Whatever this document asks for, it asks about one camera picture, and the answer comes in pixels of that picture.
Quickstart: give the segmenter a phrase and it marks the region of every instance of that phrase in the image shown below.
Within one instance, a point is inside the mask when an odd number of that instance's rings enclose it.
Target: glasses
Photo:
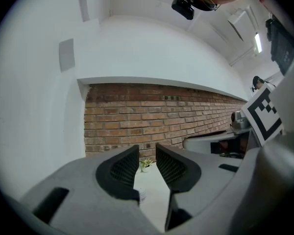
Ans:
[[[216,11],[220,7],[220,5],[217,6],[212,0],[202,0],[202,1],[211,10]]]

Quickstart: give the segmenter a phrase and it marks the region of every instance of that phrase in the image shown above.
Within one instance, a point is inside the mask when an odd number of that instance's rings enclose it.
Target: black slot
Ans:
[[[68,193],[68,189],[60,187],[54,188],[33,211],[33,214],[48,224]]]
[[[230,164],[221,164],[221,165],[219,165],[219,168],[229,170],[232,172],[237,172],[237,170],[239,169],[237,166],[233,166]]]

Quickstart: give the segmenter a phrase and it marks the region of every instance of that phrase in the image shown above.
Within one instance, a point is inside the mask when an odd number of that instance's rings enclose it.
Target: white wall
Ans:
[[[247,99],[238,73],[184,30],[131,16],[112,16],[100,28],[77,73],[85,84],[159,83]]]
[[[263,62],[262,64],[254,68],[241,69],[239,74],[240,74],[240,77],[242,78],[242,82],[244,84],[244,90],[246,91],[248,99],[252,98],[253,96],[253,93],[250,91],[250,88],[252,86],[252,80],[254,76],[259,76],[262,79],[267,79],[268,77],[276,74],[275,77],[277,77],[278,79],[277,81],[273,82],[275,86],[277,86],[279,82],[281,81],[281,79],[283,78],[283,75],[279,69],[279,66],[277,65],[276,62],[273,62],[271,60]]]
[[[0,187],[16,199],[85,156],[87,86],[77,82],[78,67],[60,71],[58,48],[74,38],[78,52],[79,34],[93,32],[85,32],[78,0],[19,0],[1,25]]]

